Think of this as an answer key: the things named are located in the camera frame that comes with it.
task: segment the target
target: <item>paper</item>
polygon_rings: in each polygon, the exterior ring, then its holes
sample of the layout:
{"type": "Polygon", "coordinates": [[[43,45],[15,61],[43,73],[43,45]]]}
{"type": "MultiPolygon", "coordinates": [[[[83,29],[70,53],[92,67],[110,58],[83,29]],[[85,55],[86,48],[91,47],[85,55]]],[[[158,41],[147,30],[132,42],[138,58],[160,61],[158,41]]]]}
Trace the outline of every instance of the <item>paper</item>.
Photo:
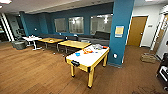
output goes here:
{"type": "Polygon", "coordinates": [[[122,37],[124,26],[116,26],[115,37],[122,37]]]}

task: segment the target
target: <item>table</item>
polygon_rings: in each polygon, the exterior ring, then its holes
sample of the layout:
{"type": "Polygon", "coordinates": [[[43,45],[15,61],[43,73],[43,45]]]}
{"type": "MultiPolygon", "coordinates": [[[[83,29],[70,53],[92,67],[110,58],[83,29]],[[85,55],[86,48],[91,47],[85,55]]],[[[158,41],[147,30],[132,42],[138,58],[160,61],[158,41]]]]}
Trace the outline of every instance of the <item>table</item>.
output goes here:
{"type": "Polygon", "coordinates": [[[57,43],[60,41],[63,41],[63,39],[56,39],[56,38],[44,38],[44,39],[40,39],[38,41],[42,41],[45,42],[46,48],[47,48],[47,43],[57,43]]]}
{"type": "Polygon", "coordinates": [[[83,48],[89,46],[91,43],[67,40],[67,41],[60,42],[58,44],[64,45],[65,47],[69,46],[69,47],[75,47],[75,48],[83,49],[83,48]]]}
{"type": "Polygon", "coordinates": [[[103,58],[104,58],[103,66],[106,66],[107,54],[110,48],[108,47],[106,49],[96,50],[91,45],[85,49],[91,49],[93,53],[84,54],[83,50],[80,50],[77,52],[80,53],[80,56],[76,56],[76,54],[73,53],[66,57],[66,61],[68,64],[71,65],[72,77],[75,77],[75,67],[89,73],[88,87],[91,88],[93,83],[94,68],[103,58]],[[77,62],[80,65],[79,66],[74,65],[72,64],[72,62],[77,62]]]}
{"type": "Polygon", "coordinates": [[[27,45],[27,46],[31,46],[30,41],[33,41],[34,49],[32,49],[32,50],[38,50],[38,49],[41,49],[41,48],[42,48],[42,47],[37,48],[36,42],[35,42],[36,40],[40,40],[40,39],[42,39],[42,38],[35,37],[35,36],[22,37],[22,38],[28,41],[29,45],[27,45]]]}

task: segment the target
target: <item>baseboard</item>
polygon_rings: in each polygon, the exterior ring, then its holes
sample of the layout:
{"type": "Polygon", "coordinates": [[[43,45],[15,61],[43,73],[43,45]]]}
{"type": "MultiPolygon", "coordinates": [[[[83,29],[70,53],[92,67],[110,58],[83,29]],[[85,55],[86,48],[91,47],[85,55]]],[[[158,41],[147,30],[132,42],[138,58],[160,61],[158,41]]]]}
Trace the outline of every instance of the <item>baseboard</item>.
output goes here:
{"type": "Polygon", "coordinates": [[[110,63],[110,62],[107,62],[107,64],[110,66],[113,66],[113,67],[122,68],[122,65],[118,65],[118,64],[114,64],[114,63],[110,63]]]}

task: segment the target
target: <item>door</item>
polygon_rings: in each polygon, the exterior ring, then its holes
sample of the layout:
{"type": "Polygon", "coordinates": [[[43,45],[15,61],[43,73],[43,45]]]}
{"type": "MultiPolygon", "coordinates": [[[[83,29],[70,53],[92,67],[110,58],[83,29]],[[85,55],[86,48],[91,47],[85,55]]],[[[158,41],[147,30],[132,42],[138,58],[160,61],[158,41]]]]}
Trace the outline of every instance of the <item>door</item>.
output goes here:
{"type": "Polygon", "coordinates": [[[127,45],[140,46],[147,16],[132,17],[127,45]]]}
{"type": "MultiPolygon", "coordinates": [[[[164,21],[163,21],[163,23],[162,23],[162,26],[164,26],[164,24],[165,24],[165,25],[168,24],[167,22],[168,22],[168,14],[165,15],[165,18],[164,18],[164,21]]],[[[153,48],[153,51],[154,51],[155,53],[156,53],[156,51],[157,51],[157,49],[158,49],[158,47],[159,47],[159,45],[160,45],[160,42],[161,42],[161,40],[162,40],[162,38],[163,38],[164,31],[165,31],[164,28],[161,28],[160,31],[159,31],[159,34],[158,34],[157,39],[156,39],[156,42],[155,42],[155,46],[154,46],[154,48],[153,48]]]]}
{"type": "Polygon", "coordinates": [[[0,21],[0,42],[8,41],[2,22],[0,21]]]}

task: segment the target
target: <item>glass partition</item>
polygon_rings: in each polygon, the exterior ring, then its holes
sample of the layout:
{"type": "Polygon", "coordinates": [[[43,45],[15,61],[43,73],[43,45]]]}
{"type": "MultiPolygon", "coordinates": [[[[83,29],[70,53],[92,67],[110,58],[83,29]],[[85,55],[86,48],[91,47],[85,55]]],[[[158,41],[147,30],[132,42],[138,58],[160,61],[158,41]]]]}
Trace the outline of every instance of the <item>glass partition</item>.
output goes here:
{"type": "Polygon", "coordinates": [[[106,33],[111,32],[112,14],[91,16],[90,34],[95,34],[96,31],[106,33]]]}
{"type": "Polygon", "coordinates": [[[65,18],[55,19],[56,32],[66,32],[65,18]]]}
{"type": "Polygon", "coordinates": [[[70,33],[84,33],[83,17],[69,18],[69,32],[70,33]]]}

